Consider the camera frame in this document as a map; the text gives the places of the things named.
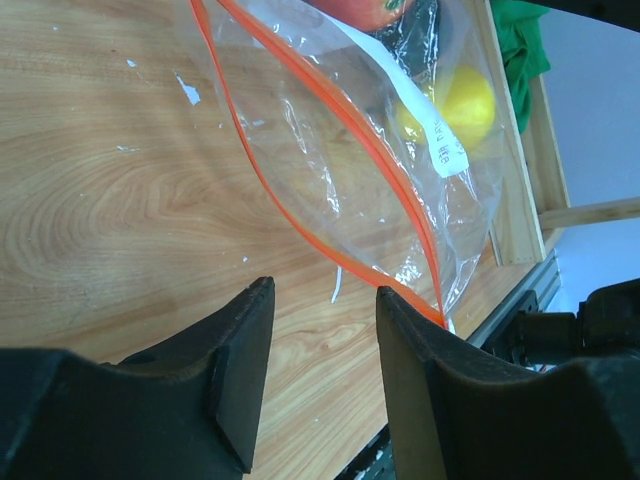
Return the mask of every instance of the ziplock bag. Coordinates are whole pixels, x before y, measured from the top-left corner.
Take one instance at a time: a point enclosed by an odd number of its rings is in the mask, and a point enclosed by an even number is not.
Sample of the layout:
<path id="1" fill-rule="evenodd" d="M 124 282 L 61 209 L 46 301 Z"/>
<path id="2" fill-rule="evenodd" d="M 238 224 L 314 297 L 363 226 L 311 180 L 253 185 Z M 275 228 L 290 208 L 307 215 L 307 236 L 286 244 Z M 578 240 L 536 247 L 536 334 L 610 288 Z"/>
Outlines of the ziplock bag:
<path id="1" fill-rule="evenodd" d="M 464 7 L 439 2 L 447 47 L 433 81 L 418 87 L 379 41 L 300 0 L 176 5 L 179 36 L 295 229 L 446 326 L 485 244 L 506 154 L 495 102 L 471 112 L 485 125 L 465 150 L 429 98 L 459 122 L 449 98 L 493 92 Z"/>

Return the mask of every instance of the yellow ball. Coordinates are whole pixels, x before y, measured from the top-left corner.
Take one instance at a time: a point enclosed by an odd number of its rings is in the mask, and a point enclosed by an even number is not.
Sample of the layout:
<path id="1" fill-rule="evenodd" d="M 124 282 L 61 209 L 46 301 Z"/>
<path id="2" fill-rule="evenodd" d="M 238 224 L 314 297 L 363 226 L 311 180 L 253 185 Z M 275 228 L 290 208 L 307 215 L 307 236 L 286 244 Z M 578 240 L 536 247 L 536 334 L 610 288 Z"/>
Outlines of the yellow ball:
<path id="1" fill-rule="evenodd" d="M 422 91 L 431 96 L 427 88 Z M 438 75 L 433 95 L 436 109 L 465 150 L 480 145 L 496 118 L 496 99 L 485 76 L 471 67 L 460 65 L 453 72 Z M 402 102 L 396 105 L 395 121 L 405 140 L 422 145 L 426 143 L 422 126 Z"/>

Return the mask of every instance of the apple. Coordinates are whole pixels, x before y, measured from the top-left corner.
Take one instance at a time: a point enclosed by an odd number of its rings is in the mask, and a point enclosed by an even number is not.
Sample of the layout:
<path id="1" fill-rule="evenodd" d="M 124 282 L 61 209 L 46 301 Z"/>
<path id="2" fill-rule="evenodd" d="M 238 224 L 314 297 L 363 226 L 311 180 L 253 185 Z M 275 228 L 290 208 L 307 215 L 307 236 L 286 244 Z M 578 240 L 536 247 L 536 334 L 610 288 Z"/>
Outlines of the apple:
<path id="1" fill-rule="evenodd" d="M 363 32 L 396 21 L 414 0 L 309 0 L 318 10 Z"/>

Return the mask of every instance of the lemon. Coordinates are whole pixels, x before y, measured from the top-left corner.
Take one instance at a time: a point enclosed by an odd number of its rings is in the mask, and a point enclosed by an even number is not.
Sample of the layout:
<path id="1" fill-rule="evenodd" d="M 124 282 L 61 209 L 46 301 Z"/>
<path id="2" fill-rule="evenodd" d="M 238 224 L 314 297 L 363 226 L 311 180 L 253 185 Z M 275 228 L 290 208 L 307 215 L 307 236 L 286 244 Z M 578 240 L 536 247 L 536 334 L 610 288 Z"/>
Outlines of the lemon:
<path id="1" fill-rule="evenodd" d="M 446 88 L 446 95 L 439 96 L 438 92 L 445 92 Z M 427 88 L 422 92 L 430 97 Z M 436 109 L 465 150 L 480 145 L 496 118 L 496 99 L 486 77 L 474 68 L 460 65 L 453 72 L 438 75 L 433 95 Z M 402 102 L 396 105 L 395 122 L 405 140 L 426 143 L 422 126 Z"/>

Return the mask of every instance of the white mark on table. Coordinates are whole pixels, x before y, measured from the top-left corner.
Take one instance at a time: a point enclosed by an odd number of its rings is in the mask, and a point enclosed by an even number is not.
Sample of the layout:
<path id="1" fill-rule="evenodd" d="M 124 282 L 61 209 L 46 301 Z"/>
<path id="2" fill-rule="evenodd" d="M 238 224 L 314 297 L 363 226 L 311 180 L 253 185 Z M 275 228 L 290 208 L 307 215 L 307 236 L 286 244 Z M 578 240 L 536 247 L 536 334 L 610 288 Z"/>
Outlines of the white mark on table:
<path id="1" fill-rule="evenodd" d="M 198 90 L 196 90 L 196 87 L 193 87 L 191 85 L 187 85 L 186 83 L 184 83 L 184 80 L 182 80 L 182 77 L 175 70 L 173 71 L 173 73 L 176 76 L 176 79 L 178 80 L 178 82 L 180 83 L 182 90 L 184 90 L 185 95 L 191 102 L 191 105 L 196 106 L 198 103 L 200 103 L 200 94 L 198 93 Z"/>
<path id="2" fill-rule="evenodd" d="M 336 273 L 336 288 L 333 290 L 333 296 L 331 297 L 331 303 L 336 303 L 338 299 L 338 293 L 340 293 L 340 286 L 342 285 L 342 267 L 338 267 L 338 273 Z"/>
<path id="3" fill-rule="evenodd" d="M 139 148 L 125 147 L 124 145 L 117 145 L 116 148 L 121 152 L 137 152 Z"/>

